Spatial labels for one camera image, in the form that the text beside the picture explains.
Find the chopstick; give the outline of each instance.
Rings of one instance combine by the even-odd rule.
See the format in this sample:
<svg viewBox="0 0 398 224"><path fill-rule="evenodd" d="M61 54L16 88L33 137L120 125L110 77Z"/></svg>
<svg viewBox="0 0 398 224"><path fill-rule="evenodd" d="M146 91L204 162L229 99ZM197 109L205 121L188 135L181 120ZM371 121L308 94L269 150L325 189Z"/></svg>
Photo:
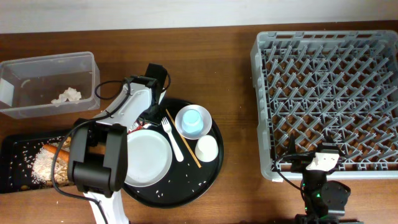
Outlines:
<svg viewBox="0 0 398 224"><path fill-rule="evenodd" d="M174 127L177 128L175 126L175 122L174 122L173 117L170 115L170 113L169 113L169 111L167 109L166 109L166 113L169 116L170 120L172 121ZM198 167L201 168L201 165L200 165L197 157L195 156L195 153L192 152L192 149L191 149L191 147L189 147L189 145L188 145L187 141L185 140L185 138L180 133L179 133L179 135L180 135L182 141L185 143L185 146L188 148L188 151L190 152L191 156L193 157L193 160L197 163Z"/></svg>

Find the rectangular black tray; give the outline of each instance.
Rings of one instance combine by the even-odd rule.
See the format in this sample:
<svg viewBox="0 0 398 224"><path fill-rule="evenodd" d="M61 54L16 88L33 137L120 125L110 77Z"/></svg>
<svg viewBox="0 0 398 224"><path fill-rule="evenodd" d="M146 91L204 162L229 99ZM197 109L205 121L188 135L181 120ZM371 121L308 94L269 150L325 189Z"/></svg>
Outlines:
<svg viewBox="0 0 398 224"><path fill-rule="evenodd" d="M6 137L0 148L0 194L22 191L22 186L29 190L44 188L44 184L32 183L32 168L27 167L24 158L34 158L42 143L60 142L69 130L50 131L34 134L16 134Z"/></svg>

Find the fork handle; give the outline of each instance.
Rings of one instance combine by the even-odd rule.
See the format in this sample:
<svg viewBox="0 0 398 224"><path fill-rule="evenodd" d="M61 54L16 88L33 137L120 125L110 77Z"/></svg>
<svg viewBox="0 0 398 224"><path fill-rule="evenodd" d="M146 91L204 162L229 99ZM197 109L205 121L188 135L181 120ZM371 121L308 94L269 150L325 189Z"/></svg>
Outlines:
<svg viewBox="0 0 398 224"><path fill-rule="evenodd" d="M184 160L184 156L182 155L182 152L178 146L178 144L175 142L174 136L172 133L168 133L170 141L172 142L172 148L174 151L175 158L177 161L182 162Z"/></svg>

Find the fork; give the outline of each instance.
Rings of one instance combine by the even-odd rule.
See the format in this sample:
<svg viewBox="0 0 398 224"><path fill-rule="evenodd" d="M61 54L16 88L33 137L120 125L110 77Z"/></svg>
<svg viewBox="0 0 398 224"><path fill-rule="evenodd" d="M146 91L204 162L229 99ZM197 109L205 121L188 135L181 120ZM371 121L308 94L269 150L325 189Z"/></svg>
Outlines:
<svg viewBox="0 0 398 224"><path fill-rule="evenodd" d="M181 153L181 150L178 144L175 142L174 136L172 134L172 126L166 117L162 119L163 130L169 135L170 141L172 142L172 148L174 151L175 158L177 161L182 162L184 160L184 156Z"/></svg>

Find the blue cup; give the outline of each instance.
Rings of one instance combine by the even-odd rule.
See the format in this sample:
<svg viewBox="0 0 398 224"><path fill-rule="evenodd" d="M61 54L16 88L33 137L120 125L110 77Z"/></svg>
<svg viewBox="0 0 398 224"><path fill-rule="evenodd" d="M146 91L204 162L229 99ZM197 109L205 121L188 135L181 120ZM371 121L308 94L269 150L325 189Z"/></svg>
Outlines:
<svg viewBox="0 0 398 224"><path fill-rule="evenodd" d="M203 120L197 110L187 110L182 116L182 129L189 134L198 134L203 129Z"/></svg>

